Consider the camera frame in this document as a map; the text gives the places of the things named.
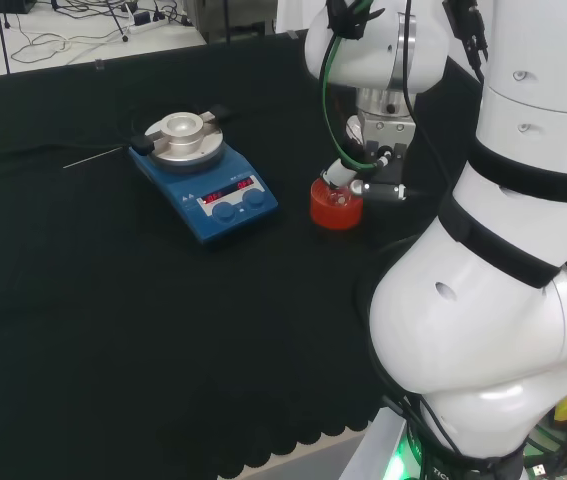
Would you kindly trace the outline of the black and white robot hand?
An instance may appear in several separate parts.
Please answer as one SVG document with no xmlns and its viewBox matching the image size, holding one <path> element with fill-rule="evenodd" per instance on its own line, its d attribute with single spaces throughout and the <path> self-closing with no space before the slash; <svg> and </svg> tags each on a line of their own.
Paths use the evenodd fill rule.
<svg viewBox="0 0 567 480">
<path fill-rule="evenodd" d="M 425 194 L 408 187 L 404 180 L 408 149 L 416 126 L 412 118 L 376 116 L 363 110 L 351 116 L 338 140 L 337 159 L 320 179 L 331 200 L 349 197 L 401 204 Z"/>
</svg>

